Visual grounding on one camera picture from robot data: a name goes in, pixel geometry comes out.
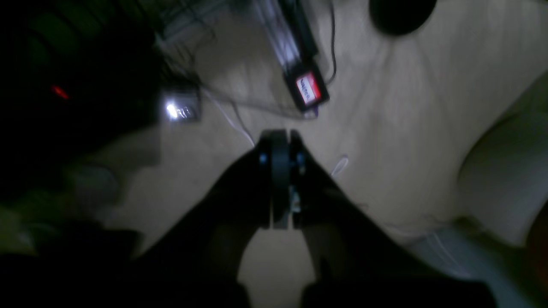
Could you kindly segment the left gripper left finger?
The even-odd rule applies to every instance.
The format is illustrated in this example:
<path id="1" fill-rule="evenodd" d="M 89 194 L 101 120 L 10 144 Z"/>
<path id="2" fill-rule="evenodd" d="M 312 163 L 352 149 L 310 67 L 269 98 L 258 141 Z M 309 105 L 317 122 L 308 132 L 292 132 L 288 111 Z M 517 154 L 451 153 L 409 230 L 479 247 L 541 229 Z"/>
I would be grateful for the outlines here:
<path id="1" fill-rule="evenodd" d="M 237 282 L 243 253 L 270 221 L 274 131 L 225 170 L 160 240 L 133 257 L 140 235 L 75 221 L 36 256 L 1 257 L 3 308 L 248 308 Z"/>

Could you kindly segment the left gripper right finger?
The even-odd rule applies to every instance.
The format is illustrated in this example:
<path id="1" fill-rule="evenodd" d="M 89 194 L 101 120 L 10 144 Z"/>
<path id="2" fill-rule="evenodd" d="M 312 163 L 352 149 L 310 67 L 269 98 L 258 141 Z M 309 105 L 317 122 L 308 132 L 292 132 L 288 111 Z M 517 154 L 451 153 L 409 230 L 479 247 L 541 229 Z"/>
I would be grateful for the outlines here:
<path id="1" fill-rule="evenodd" d="M 356 206 L 290 131 L 292 177 L 300 201 L 293 225 L 303 232 L 316 281 L 303 308 L 495 308 L 489 287 L 429 267 Z"/>

